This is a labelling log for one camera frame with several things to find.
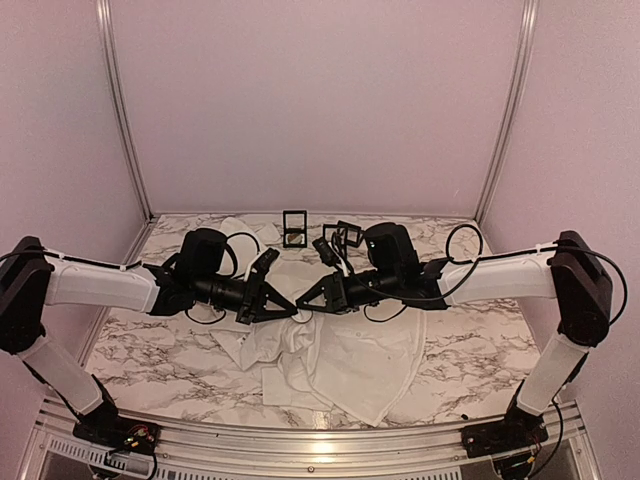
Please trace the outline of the white button shirt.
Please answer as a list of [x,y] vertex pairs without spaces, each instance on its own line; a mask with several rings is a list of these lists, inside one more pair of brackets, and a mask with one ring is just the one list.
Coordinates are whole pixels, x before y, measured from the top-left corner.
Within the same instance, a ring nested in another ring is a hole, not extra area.
[[427,314],[389,302],[369,315],[302,312],[252,327],[213,328],[222,350],[205,382],[208,419],[237,425],[336,429],[431,421],[419,382]]

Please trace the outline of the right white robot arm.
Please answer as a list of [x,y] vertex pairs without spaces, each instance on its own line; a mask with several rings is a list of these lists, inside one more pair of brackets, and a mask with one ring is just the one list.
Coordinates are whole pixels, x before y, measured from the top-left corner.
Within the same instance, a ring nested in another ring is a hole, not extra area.
[[339,315],[382,300],[424,311],[494,300],[555,301],[559,324],[514,394],[507,417],[496,425],[495,438],[506,448],[519,446],[533,433],[534,418],[572,381],[617,319],[607,271],[613,263],[575,231],[528,250],[478,252],[470,260],[445,255],[422,261],[408,230],[394,222],[376,224],[360,237],[372,266],[362,272],[348,259],[353,243],[347,225],[338,224],[331,239],[314,241],[322,262],[335,271],[297,299],[299,308]]

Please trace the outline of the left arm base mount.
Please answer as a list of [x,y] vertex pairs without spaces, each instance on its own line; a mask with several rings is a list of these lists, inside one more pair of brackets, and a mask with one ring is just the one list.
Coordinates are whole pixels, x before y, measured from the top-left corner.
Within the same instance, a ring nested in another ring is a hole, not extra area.
[[115,401],[98,383],[102,402],[88,414],[77,414],[74,437],[109,447],[112,453],[133,452],[152,456],[155,453],[160,427],[120,415]]

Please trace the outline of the green round brooch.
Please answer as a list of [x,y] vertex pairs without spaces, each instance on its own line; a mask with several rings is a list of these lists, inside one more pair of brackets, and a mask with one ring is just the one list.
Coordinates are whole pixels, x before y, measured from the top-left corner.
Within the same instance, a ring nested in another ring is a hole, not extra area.
[[289,242],[298,241],[304,236],[304,233],[300,229],[291,229],[287,231],[287,240]]

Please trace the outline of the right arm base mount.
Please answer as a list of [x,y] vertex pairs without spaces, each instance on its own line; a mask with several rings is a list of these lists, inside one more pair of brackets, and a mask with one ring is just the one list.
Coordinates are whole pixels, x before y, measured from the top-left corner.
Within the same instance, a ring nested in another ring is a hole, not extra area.
[[517,450],[549,439],[543,415],[532,415],[517,406],[521,387],[514,393],[501,420],[465,426],[462,445],[469,458]]

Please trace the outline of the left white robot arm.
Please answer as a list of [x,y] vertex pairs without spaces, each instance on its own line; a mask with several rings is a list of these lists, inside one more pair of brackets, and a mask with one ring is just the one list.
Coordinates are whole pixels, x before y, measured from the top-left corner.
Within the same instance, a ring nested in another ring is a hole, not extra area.
[[119,308],[171,317],[204,304],[234,313],[242,325],[296,314],[267,280],[278,251],[260,249],[241,273],[231,239],[198,228],[160,265],[117,265],[54,252],[38,237],[25,236],[1,257],[1,349],[59,395],[102,443],[119,444],[125,421],[106,388],[75,357],[89,333],[81,314]]

